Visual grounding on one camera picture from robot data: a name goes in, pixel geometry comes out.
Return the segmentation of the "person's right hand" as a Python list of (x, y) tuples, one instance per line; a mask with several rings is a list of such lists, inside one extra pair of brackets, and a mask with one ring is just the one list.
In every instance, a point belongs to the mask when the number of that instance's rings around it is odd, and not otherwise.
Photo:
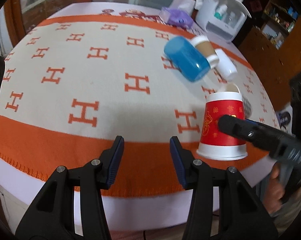
[(281, 198), (284, 196), (285, 190), (279, 182), (280, 168), (281, 166), (278, 163), (275, 163), (272, 167), (263, 198), (263, 205), (269, 214), (279, 211), (282, 207)]

